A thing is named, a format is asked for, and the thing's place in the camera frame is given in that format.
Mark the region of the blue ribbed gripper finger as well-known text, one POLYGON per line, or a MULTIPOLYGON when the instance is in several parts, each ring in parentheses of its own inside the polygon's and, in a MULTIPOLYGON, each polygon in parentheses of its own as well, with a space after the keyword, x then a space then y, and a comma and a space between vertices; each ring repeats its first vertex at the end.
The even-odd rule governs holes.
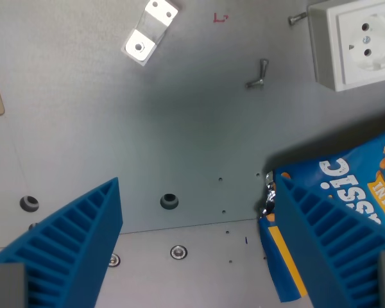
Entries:
POLYGON ((2 249, 0 264, 24 265, 28 307, 95 307, 122 225, 113 178, 2 249))
POLYGON ((380 307, 385 227, 277 176, 275 222, 314 307, 380 307))

